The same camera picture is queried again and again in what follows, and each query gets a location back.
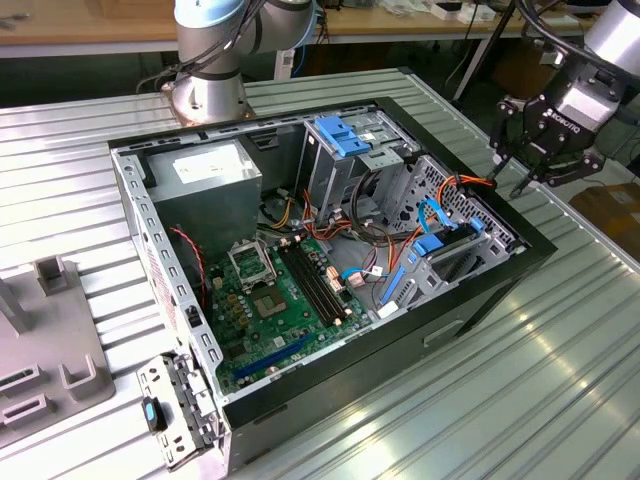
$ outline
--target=blue pcie slot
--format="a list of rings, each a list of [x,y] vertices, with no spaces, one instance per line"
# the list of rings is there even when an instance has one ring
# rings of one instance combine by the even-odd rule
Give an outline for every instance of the blue pcie slot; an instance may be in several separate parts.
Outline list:
[[[250,363],[246,367],[242,367],[241,369],[236,370],[235,372],[233,372],[233,378],[236,380],[239,380],[243,377],[253,375],[254,373],[260,370],[265,370],[271,367],[272,365],[278,363],[279,361],[284,360],[285,358],[300,351],[302,346],[308,340],[311,340],[312,336],[313,335],[308,334],[308,335],[305,335],[304,337],[300,337],[295,342],[287,345],[286,347],[282,347],[277,352],[273,352],[272,354],[269,354],[266,357],[261,358],[260,360],[256,360],[255,362]]]

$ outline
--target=workbench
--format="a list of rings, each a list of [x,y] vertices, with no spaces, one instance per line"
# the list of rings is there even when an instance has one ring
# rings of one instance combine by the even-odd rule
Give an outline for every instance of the workbench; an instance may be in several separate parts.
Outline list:
[[[477,174],[486,136],[395,69],[247,85],[258,114],[390,96]],[[171,477],[134,371],[171,348],[129,239],[106,140],[177,128],[157,94],[0,110],[0,269],[77,263],[113,398],[0,450],[0,478]],[[498,177],[507,195],[522,175]],[[553,191],[511,201],[558,247],[475,330],[232,475],[235,479],[636,477],[640,266]]]

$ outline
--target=red cable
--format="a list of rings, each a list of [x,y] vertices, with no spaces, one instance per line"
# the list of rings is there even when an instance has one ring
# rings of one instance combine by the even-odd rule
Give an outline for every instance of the red cable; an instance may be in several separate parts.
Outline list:
[[[201,306],[202,306],[202,309],[204,310],[204,305],[205,305],[206,296],[207,296],[207,289],[206,289],[206,287],[204,285],[204,266],[203,266],[203,263],[202,263],[202,257],[200,256],[200,251],[198,250],[198,247],[193,242],[193,240],[191,240],[189,238],[189,235],[187,235],[186,233],[184,233],[181,230],[178,230],[177,228],[174,228],[174,227],[170,227],[169,230],[171,230],[172,232],[177,233],[182,238],[184,238],[187,241],[187,243],[189,245],[191,245],[191,248],[193,249],[193,253],[195,253],[195,255],[196,255],[196,260],[198,261],[198,268],[200,269],[200,282],[202,283],[202,302],[201,302]]]

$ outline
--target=chip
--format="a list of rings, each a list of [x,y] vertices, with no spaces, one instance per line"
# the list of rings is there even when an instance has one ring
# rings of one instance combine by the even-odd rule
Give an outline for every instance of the chip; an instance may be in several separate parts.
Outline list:
[[[269,318],[287,309],[287,303],[276,286],[254,290],[251,293],[251,300],[262,318]]]
[[[242,343],[238,343],[229,347],[229,356],[231,358],[239,357],[240,355],[243,355],[245,353],[247,353],[247,349],[244,348],[244,344]]]

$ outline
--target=yellow cable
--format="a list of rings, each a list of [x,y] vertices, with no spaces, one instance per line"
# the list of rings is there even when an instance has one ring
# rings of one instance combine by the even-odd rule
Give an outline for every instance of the yellow cable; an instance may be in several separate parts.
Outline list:
[[[282,228],[287,224],[287,222],[289,221],[289,211],[291,209],[291,203],[293,203],[291,199],[287,200],[287,207],[284,209],[284,215],[282,216],[282,220],[280,220],[278,223],[271,225],[271,228],[276,228],[276,229]]]

